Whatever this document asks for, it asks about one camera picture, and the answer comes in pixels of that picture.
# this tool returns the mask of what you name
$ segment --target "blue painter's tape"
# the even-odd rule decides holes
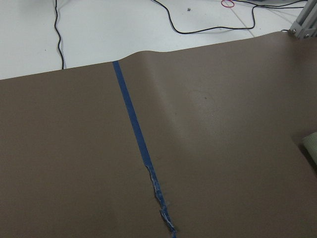
[[[171,221],[171,218],[168,214],[167,206],[166,206],[165,201],[164,201],[162,190],[160,188],[158,178],[155,174],[155,170],[154,170],[147,146],[145,144],[145,140],[144,140],[144,137],[143,137],[143,134],[142,134],[142,131],[141,131],[138,119],[137,119],[137,115],[136,115],[134,108],[133,108],[133,104],[132,104],[132,101],[130,98],[128,88],[125,84],[124,77],[123,77],[119,62],[114,61],[114,62],[112,62],[112,64],[113,64],[113,68],[114,68],[115,74],[116,74],[117,79],[118,79],[118,83],[119,83],[119,86],[121,89],[121,93],[123,96],[125,106],[127,108],[127,111],[128,111],[129,117],[130,117],[130,121],[131,121],[133,130],[134,130],[134,134],[135,134],[135,137],[136,137],[137,142],[138,142],[138,146],[139,146],[139,149],[141,152],[143,163],[150,173],[151,181],[152,181],[154,192],[155,192],[155,197],[160,204],[160,214],[161,214],[162,218],[164,219],[164,221],[166,222],[167,226],[169,227],[170,231],[172,232],[172,238],[176,238],[176,230],[175,230],[175,227],[174,227],[174,225]]]

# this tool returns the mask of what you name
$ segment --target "black wire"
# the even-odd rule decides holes
[[[63,57],[63,53],[60,50],[60,42],[61,42],[61,36],[60,33],[56,27],[57,24],[57,20],[58,20],[58,12],[57,12],[57,0],[55,0],[55,13],[56,13],[56,18],[55,18],[55,23],[54,23],[54,28],[56,33],[58,34],[59,40],[58,40],[58,44],[57,44],[57,48],[60,54],[60,58],[61,58],[61,69],[64,69],[64,57]]]
[[[244,3],[249,3],[249,4],[252,4],[254,5],[252,7],[252,10],[251,10],[251,15],[252,15],[252,21],[253,21],[253,25],[251,27],[227,27],[227,26],[215,26],[215,27],[211,27],[211,28],[206,28],[206,29],[203,29],[203,30],[198,30],[198,31],[190,31],[190,32],[182,32],[182,31],[179,31],[175,28],[174,26],[174,23],[171,19],[171,16],[170,16],[170,12],[168,10],[168,8],[166,6],[164,6],[162,3],[160,3],[159,1],[157,0],[151,0],[153,2],[156,2],[158,5],[162,6],[163,8],[165,8],[165,10],[167,11],[167,15],[168,15],[168,19],[169,19],[169,22],[173,28],[174,31],[176,31],[177,33],[179,34],[183,34],[183,35],[188,35],[188,34],[195,34],[195,33],[199,33],[199,32],[203,32],[203,31],[209,31],[209,30],[213,30],[213,29],[228,29],[228,30],[251,30],[253,29],[255,26],[256,26],[256,20],[255,20],[255,16],[254,16],[254,9],[256,7],[263,7],[263,8],[271,8],[271,9],[289,9],[289,8],[303,8],[302,6],[296,6],[296,7],[286,7],[286,6],[289,6],[289,5],[292,5],[292,4],[295,4],[295,3],[298,3],[298,2],[302,2],[302,1],[307,1],[307,0],[298,0],[298,1],[295,1],[295,2],[291,2],[291,3],[288,3],[288,4],[284,4],[284,5],[264,5],[264,4],[256,4],[256,3],[253,3],[253,2],[249,2],[249,1],[243,1],[243,0],[232,0],[232,1],[236,1],[236,2],[244,2]]]

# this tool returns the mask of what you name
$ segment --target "cable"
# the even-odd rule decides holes
[[[57,49],[59,51],[60,58],[61,58],[61,69],[64,69],[64,56],[63,56],[63,53],[60,50],[61,36],[60,36],[60,33],[59,33],[59,31],[57,29],[57,26],[56,26],[57,20],[58,20],[57,0],[55,0],[55,13],[56,13],[56,18],[55,18],[54,28],[55,28],[56,33],[58,34],[58,37],[59,37],[58,44],[57,44]]]
[[[296,6],[296,7],[287,7],[289,5],[292,5],[292,4],[295,4],[295,3],[298,3],[298,2],[303,2],[303,1],[307,1],[307,0],[298,0],[298,1],[295,1],[295,2],[291,2],[291,3],[288,3],[288,4],[284,4],[284,5],[264,5],[264,4],[256,4],[256,3],[253,3],[253,2],[249,2],[249,1],[243,1],[243,0],[231,0],[231,1],[235,1],[235,2],[243,2],[243,3],[249,3],[249,4],[252,4],[254,5],[252,7],[252,10],[251,10],[251,15],[252,15],[252,21],[253,21],[253,25],[251,27],[227,27],[227,26],[215,26],[215,27],[211,27],[211,28],[206,28],[206,29],[203,29],[203,30],[197,30],[197,31],[190,31],[190,32],[182,32],[182,31],[179,31],[175,28],[174,26],[174,23],[171,19],[171,16],[170,16],[170,12],[168,10],[168,8],[166,6],[164,6],[162,3],[160,3],[159,1],[157,0],[151,0],[155,3],[157,3],[158,5],[160,5],[161,7],[163,7],[166,11],[167,11],[167,15],[168,15],[168,20],[171,24],[171,27],[173,28],[173,30],[179,34],[182,34],[182,35],[189,35],[189,34],[195,34],[195,33],[199,33],[199,32],[204,32],[204,31],[210,31],[210,30],[213,30],[213,29],[227,29],[227,30],[251,30],[255,27],[256,25],[256,20],[255,20],[255,16],[254,16],[254,9],[256,7],[263,7],[263,8],[270,8],[270,9],[289,9],[289,8],[303,8],[302,6]]]

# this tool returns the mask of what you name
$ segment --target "metal frame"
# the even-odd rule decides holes
[[[317,36],[317,0],[308,0],[290,32],[299,39]]]

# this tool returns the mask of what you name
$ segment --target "red rubber band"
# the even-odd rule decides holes
[[[223,4],[225,1],[231,2],[232,5],[231,6],[226,6],[225,4]],[[232,8],[232,7],[234,7],[234,2],[232,0],[221,0],[221,5],[224,6],[224,7]]]

